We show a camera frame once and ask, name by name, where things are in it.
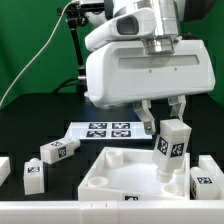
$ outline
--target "white block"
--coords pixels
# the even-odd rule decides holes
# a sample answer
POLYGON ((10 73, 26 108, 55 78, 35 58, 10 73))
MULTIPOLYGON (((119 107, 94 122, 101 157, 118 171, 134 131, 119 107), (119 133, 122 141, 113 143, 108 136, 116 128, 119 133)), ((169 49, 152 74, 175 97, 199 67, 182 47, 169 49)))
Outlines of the white block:
POLYGON ((199 167, 202 170, 206 170, 212 175, 213 179, 218 184, 221 195, 220 199, 224 199, 224 174, 219 166, 216 164, 214 159, 210 155, 201 155, 199 156, 199 167))
POLYGON ((74 150, 80 146, 78 139, 62 138, 40 147, 41 160, 53 164, 74 155, 74 150))
POLYGON ((191 169, 191 192, 196 200, 220 199, 220 189, 208 171, 191 169))
POLYGON ((178 119, 160 121, 153 162, 158 166, 157 178, 169 182, 174 170, 182 169, 191 128, 178 119))
POLYGON ((43 162, 38 159, 31 159, 26 162, 23 181, 25 195, 44 193, 43 162))
POLYGON ((0 186, 10 174, 9 157, 0 157, 0 186))

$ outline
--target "table surface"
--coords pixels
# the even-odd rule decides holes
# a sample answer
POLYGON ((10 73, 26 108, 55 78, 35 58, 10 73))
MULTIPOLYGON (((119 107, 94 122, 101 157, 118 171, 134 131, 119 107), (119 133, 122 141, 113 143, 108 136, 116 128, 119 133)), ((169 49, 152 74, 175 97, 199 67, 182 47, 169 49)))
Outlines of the table surface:
MULTIPOLYGON (((152 101, 157 121, 169 119, 167 100, 152 101)), ((207 95, 187 97, 184 122, 192 127, 191 166, 212 155, 224 169, 224 109, 207 95)), ((153 141, 82 141, 74 156, 44 164, 45 193, 24 195, 24 163, 40 159, 40 146, 64 137, 70 122, 139 121, 132 105, 99 109, 77 94, 26 94, 0 111, 0 156, 8 156, 11 174, 0 187, 0 201, 77 200, 77 188, 105 146, 153 149, 153 141)))

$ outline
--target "small white cube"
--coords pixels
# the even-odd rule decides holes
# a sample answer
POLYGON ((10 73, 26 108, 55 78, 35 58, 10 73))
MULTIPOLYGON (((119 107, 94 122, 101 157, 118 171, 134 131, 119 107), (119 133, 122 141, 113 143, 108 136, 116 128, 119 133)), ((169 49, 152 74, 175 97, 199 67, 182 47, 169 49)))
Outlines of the small white cube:
POLYGON ((9 157, 0 157, 0 186, 10 174, 9 157))
POLYGON ((191 170, 191 192, 196 200, 220 199, 220 188, 208 171, 191 170))
POLYGON ((38 159, 31 159, 26 162, 23 181, 25 195, 44 193, 43 162, 38 159))
POLYGON ((40 147, 41 160, 48 164, 56 163, 74 155, 74 150, 80 146, 78 139, 62 138, 40 147))

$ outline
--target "white robot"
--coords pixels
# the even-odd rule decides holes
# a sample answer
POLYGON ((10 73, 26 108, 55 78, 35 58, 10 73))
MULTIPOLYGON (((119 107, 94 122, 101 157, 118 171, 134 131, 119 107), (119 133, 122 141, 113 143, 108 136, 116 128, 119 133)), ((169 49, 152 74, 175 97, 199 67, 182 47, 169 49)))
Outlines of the white robot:
POLYGON ((106 1, 74 1, 80 8, 105 5, 105 11, 85 14, 96 27, 85 39, 92 51, 89 98, 97 107, 132 102, 146 133, 154 134, 151 100, 168 98, 171 116, 182 119, 185 95, 213 90, 209 55, 201 40, 179 36, 188 0, 111 0, 109 10, 106 1))

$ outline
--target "white cylinder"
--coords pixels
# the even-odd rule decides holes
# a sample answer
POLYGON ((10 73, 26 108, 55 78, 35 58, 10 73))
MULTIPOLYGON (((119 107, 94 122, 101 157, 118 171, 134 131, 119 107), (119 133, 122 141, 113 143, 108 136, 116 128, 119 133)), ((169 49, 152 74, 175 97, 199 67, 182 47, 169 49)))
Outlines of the white cylinder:
POLYGON ((123 152, 121 150, 106 151, 106 167, 116 169, 123 166, 123 152))
POLYGON ((170 196, 183 196, 184 189, 179 184, 166 184, 162 187, 162 194, 170 195, 170 196))
POLYGON ((88 180, 88 187, 92 188, 106 188, 109 184, 109 180, 106 177, 97 176, 88 180))
POLYGON ((173 177, 173 172, 164 172, 161 169, 157 168, 157 180, 161 183, 168 183, 171 181, 173 177))

